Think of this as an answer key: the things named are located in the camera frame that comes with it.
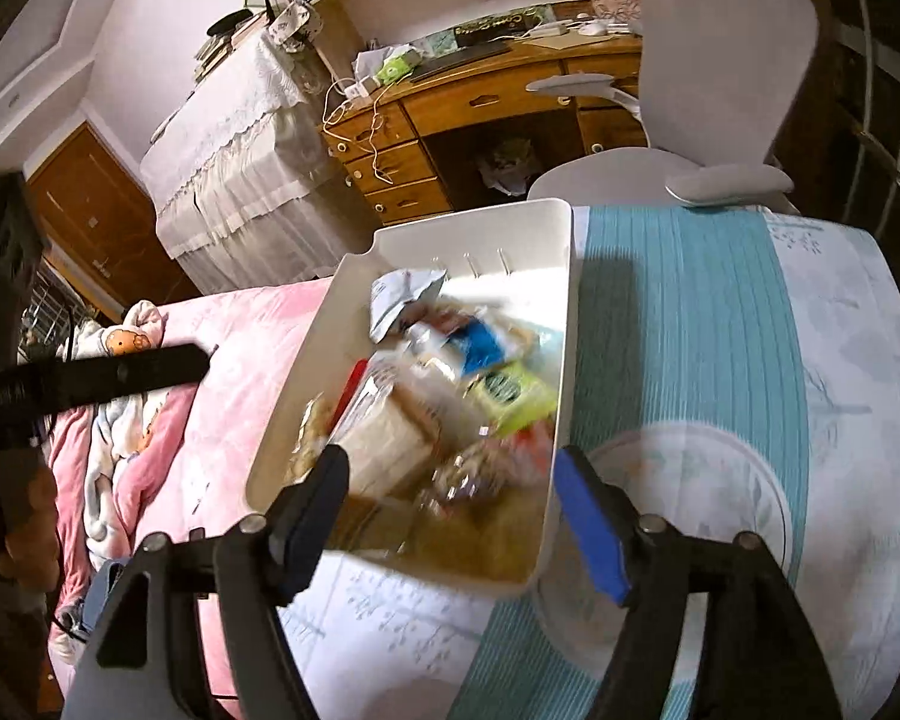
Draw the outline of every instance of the chair backrest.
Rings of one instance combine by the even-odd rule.
[[[762,163],[817,45],[810,0],[643,0],[650,143],[698,165]]]

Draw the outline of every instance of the green snack package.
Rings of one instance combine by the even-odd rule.
[[[516,433],[557,410],[557,394],[520,362],[482,375],[464,397],[484,410],[496,437]]]

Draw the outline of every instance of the striped teal fabric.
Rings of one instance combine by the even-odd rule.
[[[578,294],[571,435],[584,450],[660,420],[727,430],[759,451],[790,504],[802,552],[809,442],[797,329],[761,215],[593,208]],[[526,599],[501,603],[452,720],[586,714],[596,683],[549,645]],[[692,684],[664,716],[684,717]]]

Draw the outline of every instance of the office chair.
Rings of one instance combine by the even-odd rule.
[[[649,148],[612,148],[555,167],[528,199],[572,205],[762,204],[796,213],[793,182],[766,164],[817,45],[810,0],[643,0],[640,98],[613,76],[572,74],[527,91],[622,105]]]

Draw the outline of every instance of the white plastic bin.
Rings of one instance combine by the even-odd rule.
[[[397,268],[447,269],[442,295],[498,307],[508,316],[562,331],[550,378],[559,386],[557,446],[569,437],[576,361],[577,289],[573,218],[563,200],[545,199],[465,211],[378,230],[366,254],[343,258],[266,425],[247,477],[250,509],[266,512],[282,485],[307,402],[336,398],[357,360],[375,351],[370,285]],[[438,584],[494,596],[523,593],[549,560],[559,507],[551,478],[535,571],[525,584],[480,581],[436,570],[399,570]]]

